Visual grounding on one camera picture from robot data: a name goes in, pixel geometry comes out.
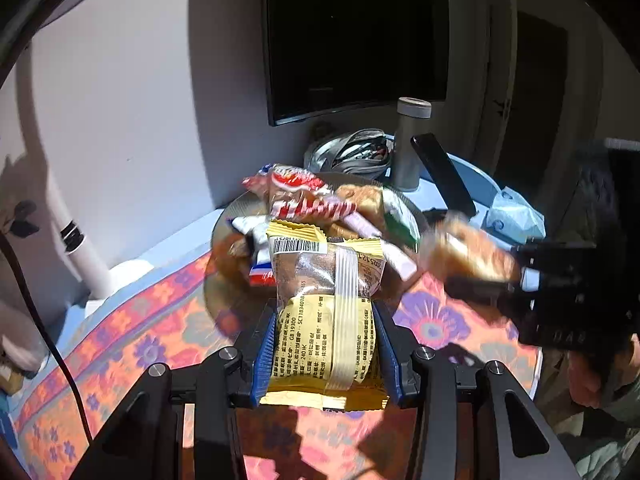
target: door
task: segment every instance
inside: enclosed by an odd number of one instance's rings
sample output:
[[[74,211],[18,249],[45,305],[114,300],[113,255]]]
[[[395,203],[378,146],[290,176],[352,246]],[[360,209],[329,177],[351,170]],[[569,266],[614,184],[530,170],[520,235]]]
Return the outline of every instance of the door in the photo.
[[[474,164],[493,176],[509,122],[518,51],[516,0],[489,5],[489,59]]]
[[[511,110],[494,178],[528,200],[537,193],[558,136],[568,31],[518,13],[518,62]]]

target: screw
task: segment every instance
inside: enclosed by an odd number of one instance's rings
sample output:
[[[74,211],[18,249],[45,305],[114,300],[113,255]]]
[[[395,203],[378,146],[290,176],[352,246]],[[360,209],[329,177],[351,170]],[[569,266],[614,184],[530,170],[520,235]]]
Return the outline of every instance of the screw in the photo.
[[[415,349],[415,354],[420,359],[433,359],[436,355],[436,351],[430,346],[420,345]]]
[[[500,361],[488,361],[484,366],[492,374],[502,375],[504,373],[504,365]]]
[[[238,350],[233,346],[225,346],[218,352],[218,355],[225,361],[231,361],[238,356]]]
[[[149,375],[152,377],[160,377],[166,372],[166,366],[162,363],[154,363],[149,367]]]

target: gray bag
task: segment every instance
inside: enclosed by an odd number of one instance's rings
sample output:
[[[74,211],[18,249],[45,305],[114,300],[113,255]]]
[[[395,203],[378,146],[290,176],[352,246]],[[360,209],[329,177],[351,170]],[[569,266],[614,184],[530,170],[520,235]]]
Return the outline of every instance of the gray bag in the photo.
[[[376,179],[391,164],[393,137],[378,129],[358,130],[318,140],[305,153],[312,173],[337,171]]]

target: yellow snack package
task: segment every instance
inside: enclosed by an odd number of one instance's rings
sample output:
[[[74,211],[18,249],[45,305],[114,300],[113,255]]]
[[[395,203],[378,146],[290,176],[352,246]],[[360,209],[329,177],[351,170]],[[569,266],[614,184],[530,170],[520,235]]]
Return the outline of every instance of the yellow snack package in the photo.
[[[272,221],[267,229],[278,294],[271,381],[263,403],[380,409],[370,296],[385,267],[377,238],[327,239],[316,226]]]

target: black phone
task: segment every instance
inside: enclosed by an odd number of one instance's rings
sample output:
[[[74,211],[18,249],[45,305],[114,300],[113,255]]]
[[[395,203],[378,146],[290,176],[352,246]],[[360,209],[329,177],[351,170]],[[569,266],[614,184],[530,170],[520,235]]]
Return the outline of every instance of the black phone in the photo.
[[[476,215],[476,205],[471,199],[449,155],[433,134],[421,134],[411,138],[411,145],[433,179],[450,210],[460,211],[469,218]]]

